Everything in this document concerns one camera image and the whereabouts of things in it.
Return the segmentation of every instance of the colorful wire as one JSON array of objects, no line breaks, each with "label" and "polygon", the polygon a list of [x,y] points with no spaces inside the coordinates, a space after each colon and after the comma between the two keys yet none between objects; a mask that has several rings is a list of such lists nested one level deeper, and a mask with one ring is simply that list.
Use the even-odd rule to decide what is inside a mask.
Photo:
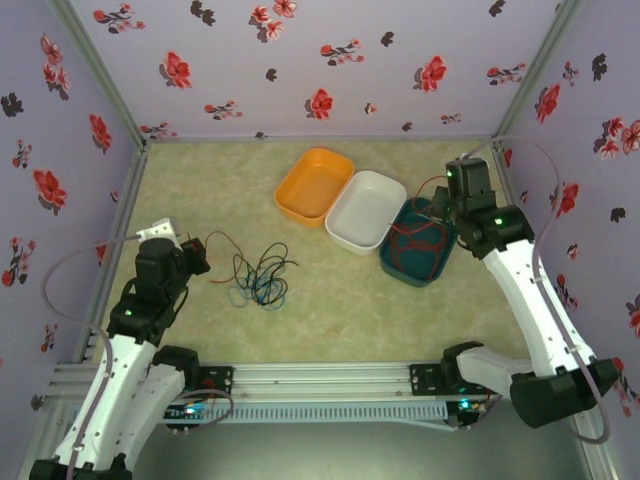
[{"label": "colorful wire", "polygon": [[[420,185],[420,188],[416,192],[415,196],[411,199],[411,213],[422,215],[427,221],[413,223],[395,223],[391,225],[391,231],[389,232],[389,243],[391,245],[391,261],[398,271],[404,272],[404,267],[402,265],[402,255],[406,252],[429,252],[435,255],[436,258],[433,262],[431,272],[429,272],[428,277],[425,279],[427,281],[431,280],[438,271],[440,257],[444,249],[447,247],[449,241],[449,232],[444,225],[433,220],[428,220],[428,214],[431,205],[427,205],[426,207],[420,209],[417,207],[416,201],[425,185],[433,180],[440,178],[446,179],[447,177],[445,177],[444,175],[437,175],[425,180],[422,185]],[[414,240],[412,238],[413,235],[428,228],[435,228],[440,231],[441,238],[438,242],[430,243],[426,240]]]}]

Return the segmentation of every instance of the orange bowl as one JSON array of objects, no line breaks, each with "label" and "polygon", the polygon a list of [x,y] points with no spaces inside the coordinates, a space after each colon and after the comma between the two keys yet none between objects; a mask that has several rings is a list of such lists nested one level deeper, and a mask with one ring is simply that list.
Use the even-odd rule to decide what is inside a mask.
[{"label": "orange bowl", "polygon": [[276,204],[287,217],[307,227],[319,227],[354,171],[347,157],[312,148],[276,189]]}]

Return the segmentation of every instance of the floral wallpaper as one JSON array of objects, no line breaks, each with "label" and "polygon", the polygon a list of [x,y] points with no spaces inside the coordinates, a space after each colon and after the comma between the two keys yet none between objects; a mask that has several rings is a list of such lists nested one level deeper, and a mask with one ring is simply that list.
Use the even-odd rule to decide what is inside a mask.
[{"label": "floral wallpaper", "polygon": [[[47,3],[3,7],[11,15],[0,18],[0,61],[11,68],[0,71],[0,477],[12,479],[53,369],[74,360],[80,338],[48,312],[40,282],[63,254],[108,237],[135,145]],[[125,13],[108,13],[112,25]],[[84,316],[100,260],[89,252],[52,277],[56,306]]]},{"label": "floral wallpaper", "polygon": [[581,334],[615,359],[610,446],[619,478],[640,478],[640,57],[631,40],[640,3],[585,3],[510,132],[546,145],[562,184],[555,188],[548,160],[524,142],[504,142],[505,164],[534,229],[559,208],[545,264]]},{"label": "floral wallpaper", "polygon": [[[151,140],[491,134],[558,6],[558,0],[403,0],[393,7],[365,0],[70,3],[141,135]],[[549,90],[542,119],[554,102]]]}]

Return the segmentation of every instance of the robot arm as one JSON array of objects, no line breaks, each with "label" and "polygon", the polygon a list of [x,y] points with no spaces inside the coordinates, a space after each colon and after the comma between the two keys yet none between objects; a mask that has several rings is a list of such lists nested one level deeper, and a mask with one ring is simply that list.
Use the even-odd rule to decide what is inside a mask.
[{"label": "robot arm", "polygon": [[[157,354],[164,331],[178,314],[192,275],[209,271],[206,251],[196,238],[178,243],[169,219],[138,232],[140,250],[136,277],[124,287],[111,311],[107,328],[113,349],[111,378],[94,412],[90,405],[98,394],[107,369],[106,352],[98,373],[73,426],[52,460],[35,462],[30,480],[64,478],[73,455],[77,480],[129,480],[135,462],[158,418],[185,388],[193,372],[163,363]],[[182,304],[176,309],[181,295]],[[195,365],[195,352],[177,352],[184,365]],[[74,447],[78,431],[88,420],[80,448]]]},{"label": "robot arm", "polygon": [[448,187],[436,190],[431,216],[453,221],[473,256],[492,273],[520,325],[531,360],[512,360],[478,342],[469,342],[445,350],[443,370],[449,372],[454,383],[459,379],[483,385],[511,399],[519,416],[531,427],[593,408],[593,393],[537,282],[547,291],[601,394],[616,382],[618,372],[611,360],[597,360],[577,332],[544,266],[540,265],[541,278],[534,278],[534,235],[524,214],[514,205],[496,207],[484,160],[449,162],[447,179]]}]

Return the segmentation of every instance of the white bowl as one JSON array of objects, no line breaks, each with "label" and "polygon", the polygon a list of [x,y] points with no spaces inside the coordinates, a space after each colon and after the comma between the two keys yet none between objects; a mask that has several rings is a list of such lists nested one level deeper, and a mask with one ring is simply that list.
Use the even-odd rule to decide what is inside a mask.
[{"label": "white bowl", "polygon": [[407,199],[404,186],[384,175],[356,173],[324,220],[331,239],[359,255],[380,246]]}]

